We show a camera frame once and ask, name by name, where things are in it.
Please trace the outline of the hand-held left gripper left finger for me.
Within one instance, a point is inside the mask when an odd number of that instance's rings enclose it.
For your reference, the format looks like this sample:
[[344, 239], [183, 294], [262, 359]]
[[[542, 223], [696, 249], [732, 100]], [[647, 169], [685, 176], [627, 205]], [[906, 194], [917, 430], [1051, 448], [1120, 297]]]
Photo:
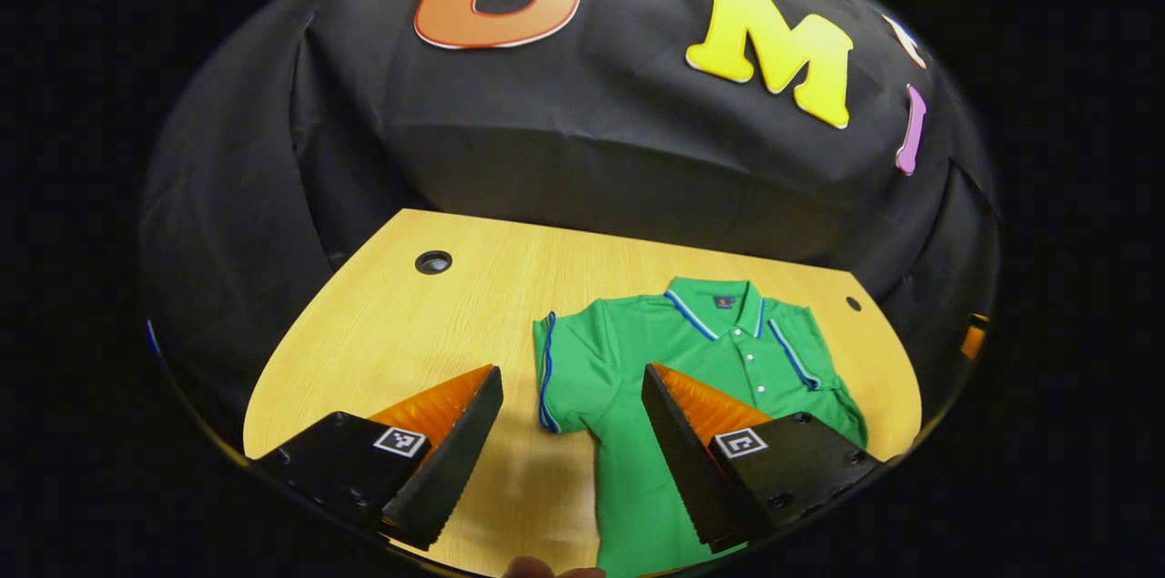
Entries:
[[426, 550], [461, 500], [503, 397], [500, 367], [483, 365], [370, 417], [329, 413], [255, 465], [358, 533]]

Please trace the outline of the green T-shirt with blue trim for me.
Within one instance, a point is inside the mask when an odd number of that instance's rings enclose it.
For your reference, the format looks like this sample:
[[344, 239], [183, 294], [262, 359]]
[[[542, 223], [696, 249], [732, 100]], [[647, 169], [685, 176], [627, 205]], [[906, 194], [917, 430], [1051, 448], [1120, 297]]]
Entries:
[[532, 325], [538, 420], [596, 439], [596, 565], [640, 578], [713, 554], [675, 487], [642, 403], [654, 362], [781, 418], [804, 411], [864, 447], [868, 429], [811, 309], [750, 282], [673, 279], [665, 292], [596, 299]]

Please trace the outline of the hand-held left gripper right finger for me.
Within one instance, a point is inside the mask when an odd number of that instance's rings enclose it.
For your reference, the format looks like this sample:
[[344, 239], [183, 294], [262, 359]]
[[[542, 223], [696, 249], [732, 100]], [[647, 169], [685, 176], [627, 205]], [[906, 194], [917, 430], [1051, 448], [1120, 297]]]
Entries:
[[713, 554], [785, 535], [887, 471], [812, 413], [774, 418], [661, 364], [644, 368], [641, 400]]

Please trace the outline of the black backdrop cloth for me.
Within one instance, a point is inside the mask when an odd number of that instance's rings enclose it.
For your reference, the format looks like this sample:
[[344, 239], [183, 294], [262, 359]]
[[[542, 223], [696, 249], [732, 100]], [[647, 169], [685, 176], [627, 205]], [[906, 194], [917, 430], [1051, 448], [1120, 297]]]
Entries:
[[158, 131], [146, 316], [240, 420], [292, 320], [404, 207], [850, 272], [925, 424], [1001, 268], [977, 113], [877, 0], [270, 0]]

